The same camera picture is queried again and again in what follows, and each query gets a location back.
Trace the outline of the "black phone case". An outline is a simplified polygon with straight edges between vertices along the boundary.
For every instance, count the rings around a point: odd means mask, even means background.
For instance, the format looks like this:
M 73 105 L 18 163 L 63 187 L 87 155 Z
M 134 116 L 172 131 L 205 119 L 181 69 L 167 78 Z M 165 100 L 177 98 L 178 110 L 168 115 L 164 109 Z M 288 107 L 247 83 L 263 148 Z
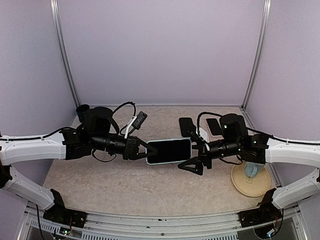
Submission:
M 180 117 L 178 121 L 179 121 L 181 136 L 184 138 L 190 137 L 190 133 L 194 132 L 196 129 L 196 126 L 194 125 L 192 118 Z

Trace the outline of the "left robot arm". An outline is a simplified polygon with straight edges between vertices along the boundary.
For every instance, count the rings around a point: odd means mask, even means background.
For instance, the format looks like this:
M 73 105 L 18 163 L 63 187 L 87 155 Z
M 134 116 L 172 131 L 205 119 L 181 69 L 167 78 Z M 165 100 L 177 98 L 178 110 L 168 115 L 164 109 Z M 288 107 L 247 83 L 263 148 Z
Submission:
M 114 111 L 83 104 L 76 109 L 80 126 L 62 127 L 47 135 L 0 138 L 0 187 L 27 199 L 44 210 L 44 218 L 55 222 L 73 219 L 60 193 L 44 188 L 21 175 L 13 164 L 35 160 L 77 160 L 95 151 L 121 155 L 124 160 L 153 157 L 157 150 L 136 136 L 120 135 Z

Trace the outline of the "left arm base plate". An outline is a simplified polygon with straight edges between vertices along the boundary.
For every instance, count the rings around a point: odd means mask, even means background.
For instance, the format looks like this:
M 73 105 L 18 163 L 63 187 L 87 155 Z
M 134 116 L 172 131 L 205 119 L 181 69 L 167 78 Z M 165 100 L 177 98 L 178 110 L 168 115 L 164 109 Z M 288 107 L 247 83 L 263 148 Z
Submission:
M 54 209 L 46 210 L 43 218 L 62 225 L 68 225 L 76 228 L 84 228 L 87 219 L 87 213 L 73 209 Z

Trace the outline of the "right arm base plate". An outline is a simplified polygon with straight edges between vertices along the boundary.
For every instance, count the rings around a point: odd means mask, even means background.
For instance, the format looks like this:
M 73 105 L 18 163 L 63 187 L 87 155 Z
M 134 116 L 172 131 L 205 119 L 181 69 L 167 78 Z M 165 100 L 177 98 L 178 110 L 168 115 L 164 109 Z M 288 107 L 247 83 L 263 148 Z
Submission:
M 256 208 L 251 210 L 240 211 L 238 213 L 242 228 L 260 225 L 281 219 L 283 214 L 279 209 Z

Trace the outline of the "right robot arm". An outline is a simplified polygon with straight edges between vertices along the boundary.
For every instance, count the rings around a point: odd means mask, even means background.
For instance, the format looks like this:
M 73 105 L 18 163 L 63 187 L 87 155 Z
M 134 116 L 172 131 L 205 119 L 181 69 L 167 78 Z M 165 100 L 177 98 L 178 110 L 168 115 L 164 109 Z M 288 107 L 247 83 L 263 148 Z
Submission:
M 208 142 L 200 134 L 200 125 L 193 124 L 189 117 L 179 118 L 182 136 L 195 144 L 197 156 L 178 164 L 178 168 L 199 176 L 204 168 L 211 169 L 214 159 L 236 156 L 241 162 L 265 165 L 266 163 L 289 163 L 315 167 L 307 176 L 279 188 L 268 190 L 258 207 L 239 212 L 242 227 L 271 222 L 284 216 L 284 208 L 294 202 L 307 199 L 320 192 L 320 143 L 302 142 L 277 138 L 256 130 L 249 135 L 241 115 L 229 113 L 214 118 L 210 123 L 213 136 L 222 139 Z

